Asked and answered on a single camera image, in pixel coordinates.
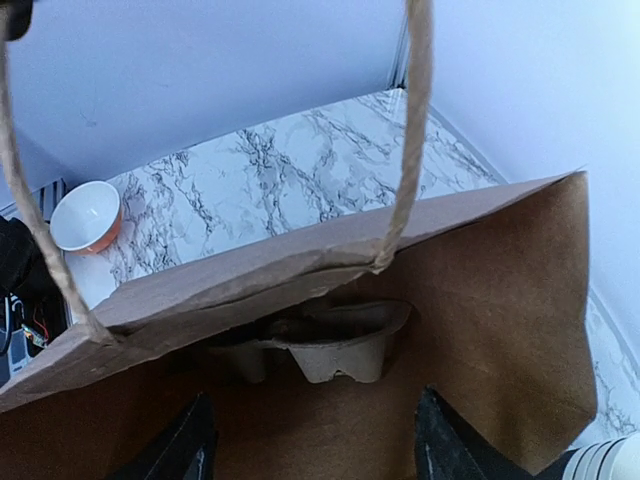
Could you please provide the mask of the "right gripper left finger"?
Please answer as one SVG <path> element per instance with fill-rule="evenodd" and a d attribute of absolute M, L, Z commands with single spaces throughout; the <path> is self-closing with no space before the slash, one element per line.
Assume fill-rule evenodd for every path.
<path fill-rule="evenodd" d="M 213 479 L 217 443 L 213 403 L 199 393 L 133 460 L 107 478 Z"/>

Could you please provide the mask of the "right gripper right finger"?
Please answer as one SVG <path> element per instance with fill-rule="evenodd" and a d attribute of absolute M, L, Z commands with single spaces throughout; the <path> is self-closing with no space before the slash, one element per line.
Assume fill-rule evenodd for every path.
<path fill-rule="evenodd" d="M 416 409 L 414 456 L 419 479 L 533 477 L 493 447 L 432 387 L 423 390 Z"/>

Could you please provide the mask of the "cardboard cup carrier tray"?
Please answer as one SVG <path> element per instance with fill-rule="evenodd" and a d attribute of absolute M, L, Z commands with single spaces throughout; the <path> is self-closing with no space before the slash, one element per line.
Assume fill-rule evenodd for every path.
<path fill-rule="evenodd" d="M 376 300 L 283 311 L 212 337 L 207 350 L 253 384 L 266 379 L 266 352 L 275 349 L 288 352 L 312 384 L 338 376 L 369 384 L 382 377 L 394 336 L 412 310 L 404 301 Z"/>

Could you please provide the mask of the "brown paper bag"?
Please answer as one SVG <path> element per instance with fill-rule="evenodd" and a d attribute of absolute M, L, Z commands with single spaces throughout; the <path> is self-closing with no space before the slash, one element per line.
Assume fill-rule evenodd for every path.
<path fill-rule="evenodd" d="M 145 363 L 260 322 L 306 380 L 213 389 L 235 478 L 404 479 L 418 398 L 437 386 L 489 443 L 538 473 L 594 418 L 584 326 L 589 201 L 583 172 L 421 200 L 432 5 L 407 5 L 402 175 L 393 206 L 131 281 L 89 308 L 28 196 L 10 95 L 5 179 L 78 322 L 1 391 L 23 438 L 60 435 L 82 471 L 126 388 L 160 393 Z"/>

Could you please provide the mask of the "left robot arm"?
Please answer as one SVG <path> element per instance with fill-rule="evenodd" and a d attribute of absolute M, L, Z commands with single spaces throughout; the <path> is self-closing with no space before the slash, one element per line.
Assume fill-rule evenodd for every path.
<path fill-rule="evenodd" d="M 1 383 L 69 327 L 65 301 L 30 230 L 1 219 Z"/>

